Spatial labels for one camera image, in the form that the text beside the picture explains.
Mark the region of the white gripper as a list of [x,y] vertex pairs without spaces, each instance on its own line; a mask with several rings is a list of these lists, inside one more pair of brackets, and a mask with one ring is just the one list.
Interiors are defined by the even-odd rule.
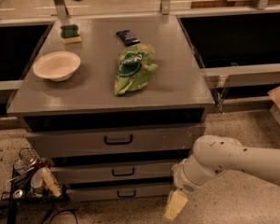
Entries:
[[188,202],[188,196],[185,193],[192,193],[202,188],[186,177],[184,164],[185,162],[182,161],[172,167],[174,185],[178,190],[172,190],[168,196],[163,215],[166,220],[174,220],[183,210]]

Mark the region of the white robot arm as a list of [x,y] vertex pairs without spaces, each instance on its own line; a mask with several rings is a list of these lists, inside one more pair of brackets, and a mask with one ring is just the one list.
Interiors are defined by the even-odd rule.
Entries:
[[236,139],[216,135],[199,137],[192,153],[172,167],[174,187],[169,193],[164,218],[174,220],[192,193],[229,170],[280,187],[280,149],[245,147]]

